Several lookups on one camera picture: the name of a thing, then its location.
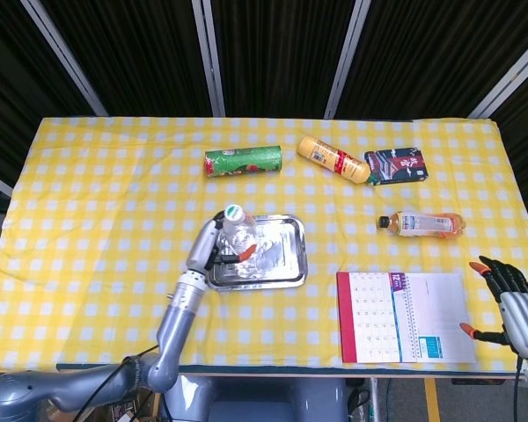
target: plastic bottle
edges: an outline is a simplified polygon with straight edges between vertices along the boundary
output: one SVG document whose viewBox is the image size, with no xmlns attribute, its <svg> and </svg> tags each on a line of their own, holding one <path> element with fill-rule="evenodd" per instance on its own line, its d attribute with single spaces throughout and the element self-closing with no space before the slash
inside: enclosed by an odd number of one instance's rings
<svg viewBox="0 0 528 422">
<path fill-rule="evenodd" d="M 371 183 L 375 179 L 368 164 L 312 136 L 305 136 L 301 140 L 297 152 L 354 183 Z"/>
<path fill-rule="evenodd" d="M 455 237 L 461 235 L 466 222 L 453 213 L 420 214 L 399 211 L 391 217 L 379 217 L 379 227 L 399 236 Z"/>
<path fill-rule="evenodd" d="M 229 205 L 224 211 L 223 233 L 237 255 L 256 246 L 256 221 L 237 204 Z"/>
</svg>

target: orange fingertip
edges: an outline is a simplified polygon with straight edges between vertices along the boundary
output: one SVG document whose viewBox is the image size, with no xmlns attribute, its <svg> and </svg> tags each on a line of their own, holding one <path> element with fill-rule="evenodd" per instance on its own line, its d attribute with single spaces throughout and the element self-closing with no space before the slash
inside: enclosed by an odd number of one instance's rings
<svg viewBox="0 0 528 422">
<path fill-rule="evenodd" d="M 246 251 L 238 255 L 239 262 L 246 261 L 256 251 L 256 245 L 252 244 Z"/>
<path fill-rule="evenodd" d="M 476 330 L 470 324 L 460 323 L 459 328 L 461 328 L 469 337 L 474 338 Z"/>
<path fill-rule="evenodd" d="M 481 262 L 470 262 L 469 266 L 480 275 L 491 271 L 488 266 L 484 266 Z"/>
</svg>

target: pringles can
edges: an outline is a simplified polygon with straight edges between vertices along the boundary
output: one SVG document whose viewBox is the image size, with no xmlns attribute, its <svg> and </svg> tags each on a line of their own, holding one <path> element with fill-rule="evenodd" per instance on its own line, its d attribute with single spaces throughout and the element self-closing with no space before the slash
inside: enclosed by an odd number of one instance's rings
<svg viewBox="0 0 528 422">
<path fill-rule="evenodd" d="M 297 152 L 354 183 L 372 183 L 375 181 L 368 164 L 356 160 L 346 152 L 333 148 L 312 136 L 305 136 L 301 140 Z"/>
<path fill-rule="evenodd" d="M 279 145 L 205 152 L 205 171 L 208 177 L 279 171 L 281 168 L 282 149 Z"/>
</svg>

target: green can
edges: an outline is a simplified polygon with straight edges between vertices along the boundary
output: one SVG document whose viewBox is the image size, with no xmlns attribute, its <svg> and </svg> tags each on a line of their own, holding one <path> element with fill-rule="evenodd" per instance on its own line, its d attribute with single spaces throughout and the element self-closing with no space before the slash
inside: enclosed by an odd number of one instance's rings
<svg viewBox="0 0 528 422">
<path fill-rule="evenodd" d="M 282 149 L 279 145 L 205 152 L 205 171 L 209 177 L 279 171 L 281 168 Z"/>
</svg>

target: checkered tablecloth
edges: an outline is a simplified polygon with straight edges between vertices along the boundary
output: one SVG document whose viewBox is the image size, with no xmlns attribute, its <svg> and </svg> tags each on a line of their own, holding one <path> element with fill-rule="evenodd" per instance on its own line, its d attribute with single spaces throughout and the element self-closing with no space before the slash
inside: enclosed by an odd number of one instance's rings
<svg viewBox="0 0 528 422">
<path fill-rule="evenodd" d="M 416 146 L 424 182 L 353 185 L 296 153 L 308 134 L 360 157 Z M 205 150 L 282 146 L 283 168 L 206 178 Z M 0 370 L 118 362 L 155 333 L 198 230 L 237 202 L 304 223 L 309 276 L 284 290 L 208 291 L 183 365 L 512 372 L 508 348 L 477 344 L 475 365 L 342 365 L 338 270 L 456 272 L 472 324 L 500 327 L 467 263 L 479 254 L 528 277 L 528 214 L 490 120 L 44 119 L 0 241 Z M 457 240 L 377 229 L 399 210 L 457 212 Z"/>
</svg>

